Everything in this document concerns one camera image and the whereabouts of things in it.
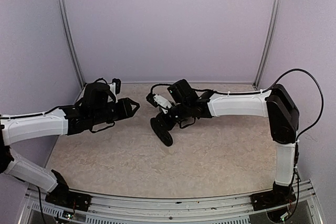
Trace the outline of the black oval glasses case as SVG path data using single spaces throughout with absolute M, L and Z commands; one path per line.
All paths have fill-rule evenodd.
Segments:
M 166 127 L 166 124 L 161 116 L 150 119 L 151 128 L 160 139 L 160 141 L 167 147 L 173 144 L 173 138 Z

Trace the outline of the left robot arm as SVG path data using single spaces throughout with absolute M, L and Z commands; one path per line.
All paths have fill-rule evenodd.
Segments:
M 140 108 L 130 98 L 119 99 L 121 82 L 87 84 L 78 100 L 71 105 L 57 106 L 45 112 L 1 116 L 1 173 L 31 183 L 52 194 L 66 206 L 73 201 L 73 193 L 55 170 L 47 170 L 22 157 L 10 146 L 45 136 L 76 135 L 84 131 L 95 133 L 94 126 L 106 124 L 111 128 L 117 121 L 133 117 Z

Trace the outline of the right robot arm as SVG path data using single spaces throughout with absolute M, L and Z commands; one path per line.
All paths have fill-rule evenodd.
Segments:
M 287 90 L 276 84 L 268 90 L 246 93 L 220 93 L 214 90 L 192 88 L 179 80 L 167 88 L 173 101 L 155 94 L 150 102 L 160 108 L 150 120 L 154 133 L 166 146 L 173 144 L 170 131 L 188 119 L 213 118 L 229 115 L 260 116 L 269 120 L 270 134 L 277 147 L 277 167 L 269 201 L 281 204 L 291 193 L 298 160 L 299 110 Z

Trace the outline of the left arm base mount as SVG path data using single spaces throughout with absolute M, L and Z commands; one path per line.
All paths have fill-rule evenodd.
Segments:
M 55 204 L 57 206 L 87 212 L 89 209 L 89 204 L 91 203 L 92 196 L 90 196 L 89 194 L 78 193 L 70 190 L 65 179 L 59 172 L 53 169 L 51 170 L 51 172 L 56 177 L 57 185 L 55 189 L 47 193 L 45 201 Z

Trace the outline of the aluminium front rail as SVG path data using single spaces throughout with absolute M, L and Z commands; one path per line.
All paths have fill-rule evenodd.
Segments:
M 269 190 L 218 197 L 141 198 L 89 193 L 79 208 L 44 201 L 29 186 L 18 223 L 325 223 L 312 182 L 294 183 L 298 199 L 271 207 L 261 204 Z

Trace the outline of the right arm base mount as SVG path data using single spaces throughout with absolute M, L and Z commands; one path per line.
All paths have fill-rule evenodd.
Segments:
M 250 196 L 254 211 L 265 210 L 273 207 L 289 204 L 298 200 L 292 184 L 280 186 L 273 183 L 272 190 L 254 193 Z

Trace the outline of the left aluminium corner post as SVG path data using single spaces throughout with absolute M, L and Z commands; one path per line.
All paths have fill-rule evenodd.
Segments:
M 67 9 L 66 9 L 66 1 L 65 0 L 57 0 L 58 2 L 58 7 L 60 11 L 60 17 L 61 17 L 61 23 L 62 23 L 62 28 L 64 30 L 65 38 L 66 38 L 66 44 L 70 53 L 70 60 L 73 65 L 73 69 L 75 71 L 75 75 L 77 78 L 77 82 L 80 86 L 80 89 L 83 89 L 86 82 L 83 77 L 83 73 L 81 70 L 81 66 L 79 63 L 79 59 L 77 57 L 77 52 L 75 49 L 75 44 L 74 40 L 71 34 L 71 28 L 70 28 L 70 23 L 67 15 Z

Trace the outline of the aluminium corner post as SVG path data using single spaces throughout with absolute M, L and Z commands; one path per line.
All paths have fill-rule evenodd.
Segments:
M 75 44 L 74 40 L 71 34 L 71 28 L 70 28 L 70 23 L 67 15 L 67 9 L 66 9 L 66 1 L 65 0 L 57 0 L 58 2 L 58 7 L 60 11 L 60 17 L 61 17 L 61 23 L 62 23 L 62 28 L 64 30 L 65 38 L 66 38 L 66 44 L 70 53 L 70 60 L 73 65 L 73 69 L 75 71 L 75 75 L 77 78 L 77 82 L 80 86 L 80 89 L 83 89 L 86 82 L 83 77 L 83 73 L 81 70 L 81 66 L 79 63 L 79 59 L 77 57 L 77 52 L 75 49 Z
M 256 76 L 253 82 L 253 86 L 255 89 L 260 88 L 262 77 L 266 69 L 267 60 L 270 55 L 272 40 L 273 40 L 274 33 L 276 30 L 276 23 L 277 23 L 278 13 L 280 10 L 280 5 L 281 5 L 281 0 L 273 0 L 273 4 L 271 8 L 271 16 L 270 16 L 268 30 L 266 33 L 266 39 L 265 39 L 265 43 L 264 43 L 264 47 L 263 47 L 263 51 L 261 55 L 261 60 L 260 60 L 257 73 L 256 73 Z

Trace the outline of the right aluminium corner post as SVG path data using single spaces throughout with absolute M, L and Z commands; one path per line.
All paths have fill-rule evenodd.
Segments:
M 266 69 L 267 60 L 270 55 L 272 40 L 273 40 L 274 33 L 276 30 L 276 23 L 277 23 L 278 13 L 280 10 L 280 5 L 281 5 L 281 0 L 273 0 L 273 4 L 271 8 L 271 16 L 270 16 L 268 30 L 266 33 L 266 39 L 265 39 L 265 43 L 264 43 L 264 47 L 263 47 L 263 51 L 261 55 L 261 60 L 260 60 L 257 73 L 256 73 L 256 76 L 253 82 L 253 86 L 255 89 L 260 88 L 262 77 Z

